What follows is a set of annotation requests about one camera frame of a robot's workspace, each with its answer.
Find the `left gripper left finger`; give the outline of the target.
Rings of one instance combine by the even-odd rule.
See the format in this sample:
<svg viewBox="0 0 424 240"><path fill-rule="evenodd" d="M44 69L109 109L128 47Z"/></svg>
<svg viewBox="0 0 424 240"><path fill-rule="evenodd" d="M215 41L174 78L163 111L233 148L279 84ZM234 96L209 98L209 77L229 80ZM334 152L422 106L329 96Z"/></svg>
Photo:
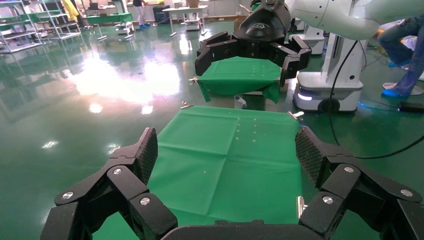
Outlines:
<svg viewBox="0 0 424 240"><path fill-rule="evenodd" d="M135 144L114 150L100 170L55 197L40 238L90 240L119 213L138 239L162 239L178 220L148 188L157 157L157 133L148 127Z"/></svg>

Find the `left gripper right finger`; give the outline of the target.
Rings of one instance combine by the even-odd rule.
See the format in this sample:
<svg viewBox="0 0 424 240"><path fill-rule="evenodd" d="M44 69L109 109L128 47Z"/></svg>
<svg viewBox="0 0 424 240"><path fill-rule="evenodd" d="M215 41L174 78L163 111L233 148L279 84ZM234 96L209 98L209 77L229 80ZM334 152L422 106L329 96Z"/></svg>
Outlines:
<svg viewBox="0 0 424 240"><path fill-rule="evenodd" d="M295 135L295 151L317 189L299 215L301 225L328 240L351 211L382 240L423 239L423 198L415 190L365 167L343 147L321 141L307 126Z"/></svg>

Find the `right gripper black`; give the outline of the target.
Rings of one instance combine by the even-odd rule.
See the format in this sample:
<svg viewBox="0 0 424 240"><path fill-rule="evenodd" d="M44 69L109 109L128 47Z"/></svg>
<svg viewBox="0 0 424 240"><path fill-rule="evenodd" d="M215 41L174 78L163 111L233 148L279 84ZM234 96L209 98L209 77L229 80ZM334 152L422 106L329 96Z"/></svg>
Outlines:
<svg viewBox="0 0 424 240"><path fill-rule="evenodd" d="M281 69L279 85L283 87L308 66L312 54L299 36L285 42L291 20L283 0L262 2L231 35L223 31L200 42L195 74L202 76L213 62L233 57L270 60Z"/></svg>

